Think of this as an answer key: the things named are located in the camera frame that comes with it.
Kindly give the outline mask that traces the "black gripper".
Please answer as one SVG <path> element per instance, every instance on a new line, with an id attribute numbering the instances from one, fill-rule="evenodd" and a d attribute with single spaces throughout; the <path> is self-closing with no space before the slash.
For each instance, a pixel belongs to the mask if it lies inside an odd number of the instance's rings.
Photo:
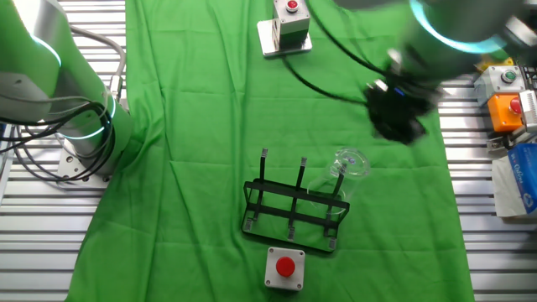
<path id="1" fill-rule="evenodd" d="M 400 127 L 400 142 L 409 145 L 427 134 L 418 119 L 436 108 L 441 96 L 438 88 L 421 87 L 389 78 L 368 82 L 363 94 L 373 126 L 383 138 L 397 138 L 398 133 L 384 120 L 406 120 Z"/>

